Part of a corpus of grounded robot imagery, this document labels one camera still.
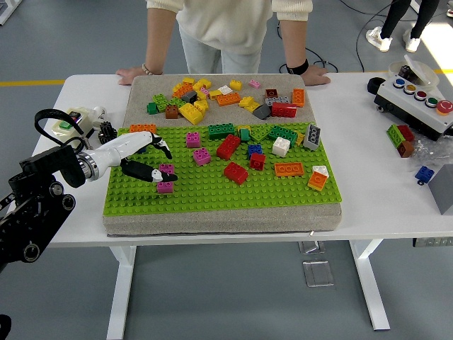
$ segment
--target hand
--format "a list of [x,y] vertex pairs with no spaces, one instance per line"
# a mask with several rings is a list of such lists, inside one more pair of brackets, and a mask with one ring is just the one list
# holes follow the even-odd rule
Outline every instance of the hand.
[[115,74],[122,77],[118,81],[119,85],[130,85],[136,76],[146,76],[141,66],[131,67],[130,69],[119,69]]
[[310,65],[301,77],[306,86],[324,85],[331,82],[330,78],[324,76],[326,73],[327,69],[322,69],[316,65]]

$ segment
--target white sweater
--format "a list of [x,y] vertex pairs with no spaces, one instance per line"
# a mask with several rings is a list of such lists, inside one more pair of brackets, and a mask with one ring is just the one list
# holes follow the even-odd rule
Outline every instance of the white sweater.
[[147,8],[177,13],[179,26],[202,43],[247,55],[261,49],[266,23],[278,20],[307,21],[311,0],[147,0]]

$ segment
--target green baseplate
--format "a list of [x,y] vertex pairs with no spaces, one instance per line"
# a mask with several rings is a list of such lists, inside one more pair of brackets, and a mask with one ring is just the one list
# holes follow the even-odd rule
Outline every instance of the green baseplate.
[[[270,130],[278,125],[304,133],[308,123],[250,125],[251,131]],[[119,133],[129,132],[122,128]],[[198,166],[193,159],[196,149],[185,146],[188,132],[199,132],[201,147],[211,155],[211,162]],[[165,139],[173,159],[163,152],[148,146],[143,154],[134,154],[130,159],[159,168],[160,164],[173,164],[178,180],[170,194],[157,193],[156,183],[148,183],[124,175],[120,167],[112,168],[105,199],[104,216],[148,215],[163,213],[188,213],[197,211],[231,210],[247,208],[270,208],[279,206],[319,205],[341,202],[331,166],[322,143],[316,151],[300,146],[291,147],[286,157],[272,153],[274,141],[267,137],[259,143],[253,140],[242,142],[229,161],[216,156],[218,146],[224,141],[209,140],[207,126],[157,127],[157,134]],[[263,171],[251,169],[248,146],[261,144],[266,155]],[[229,162],[244,167],[248,178],[242,185],[230,181],[223,170]],[[294,177],[276,177],[274,164],[301,162],[305,174]],[[329,178],[321,192],[307,186],[312,166],[325,165]]]

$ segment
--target gray floor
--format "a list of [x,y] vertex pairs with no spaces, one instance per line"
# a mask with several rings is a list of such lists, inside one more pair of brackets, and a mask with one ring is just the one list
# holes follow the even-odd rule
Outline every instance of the gray floor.
[[[389,4],[347,2],[366,13]],[[0,82],[112,74],[141,64],[144,6],[142,0],[23,0],[0,27]],[[453,24],[446,10],[441,1],[433,21]],[[355,43],[370,18],[339,1],[315,1],[307,46],[340,72],[361,72]],[[414,18],[410,10],[404,19]],[[372,21],[367,29],[379,24]],[[410,24],[397,26],[391,50],[384,54],[360,34],[365,71],[385,70],[402,60],[399,37]],[[275,18],[269,21],[262,73],[277,73],[285,62],[276,25]],[[187,72],[177,35],[169,56],[165,73]],[[310,62],[317,60],[308,56]],[[423,45],[413,59],[439,68]],[[19,161],[30,156],[38,140],[33,116],[53,106],[61,87],[0,87],[0,196],[10,192],[7,179],[20,171]],[[453,98],[442,75],[439,88]],[[314,257],[300,254],[296,243],[142,247],[125,339],[452,338],[453,249],[414,249],[409,239],[382,243],[371,261],[391,331],[377,332],[348,243],[326,242],[326,248]],[[308,288],[302,270],[306,259],[328,259],[335,286]],[[48,249],[34,264],[10,264],[0,274],[0,314],[13,319],[8,339],[104,339],[116,271],[106,248]]]

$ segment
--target table leg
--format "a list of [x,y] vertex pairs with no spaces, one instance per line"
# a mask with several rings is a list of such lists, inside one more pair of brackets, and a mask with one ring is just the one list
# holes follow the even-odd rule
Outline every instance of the table leg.
[[355,266],[362,284],[363,294],[367,302],[369,316],[373,329],[390,329],[387,315],[385,314],[384,304],[374,278],[373,269],[368,256],[379,246],[382,239],[366,239],[349,241],[352,255],[354,256]]
[[121,340],[125,332],[130,285],[134,272],[136,246],[111,246],[110,250],[120,262],[113,295],[112,312],[108,323],[107,340]]
[[4,12],[0,15],[0,25],[5,24],[9,16],[14,12],[17,6],[19,6],[22,0],[5,0],[5,2],[8,7],[6,7]]

